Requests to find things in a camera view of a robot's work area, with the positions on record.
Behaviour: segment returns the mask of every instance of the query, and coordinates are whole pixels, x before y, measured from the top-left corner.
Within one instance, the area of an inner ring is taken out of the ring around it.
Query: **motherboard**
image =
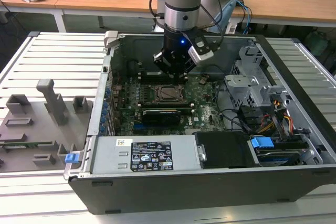
[[[142,84],[137,78],[113,88],[116,134],[190,135],[225,130],[216,105],[217,82],[191,74],[185,84]]]

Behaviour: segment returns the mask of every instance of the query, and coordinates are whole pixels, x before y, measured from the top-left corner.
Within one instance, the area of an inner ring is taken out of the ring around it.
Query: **blue drive latch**
[[[274,144],[270,137],[256,136],[251,139],[253,148],[273,148]]]
[[[79,163],[79,153],[68,153],[65,156],[65,163],[66,164],[78,164]]]

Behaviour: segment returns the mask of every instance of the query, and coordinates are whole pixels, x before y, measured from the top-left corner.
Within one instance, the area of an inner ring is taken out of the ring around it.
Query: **blue cable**
[[[250,14],[248,12],[248,8],[241,1],[239,1],[239,0],[236,0],[236,1],[238,2],[239,5],[241,5],[244,8],[244,10],[247,13],[247,24],[246,24],[245,30],[243,31],[243,34],[246,34],[247,33],[247,29],[248,29],[248,25],[250,23]]]

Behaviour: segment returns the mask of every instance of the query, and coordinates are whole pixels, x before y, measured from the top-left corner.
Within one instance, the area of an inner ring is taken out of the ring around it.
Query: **warning label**
[[[132,143],[131,170],[173,170],[173,156],[170,142]]]

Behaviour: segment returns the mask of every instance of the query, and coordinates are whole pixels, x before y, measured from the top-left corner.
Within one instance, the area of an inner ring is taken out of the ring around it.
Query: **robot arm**
[[[208,43],[197,28],[201,0],[165,0],[164,42],[155,64],[173,79],[180,79],[212,57],[217,43]]]

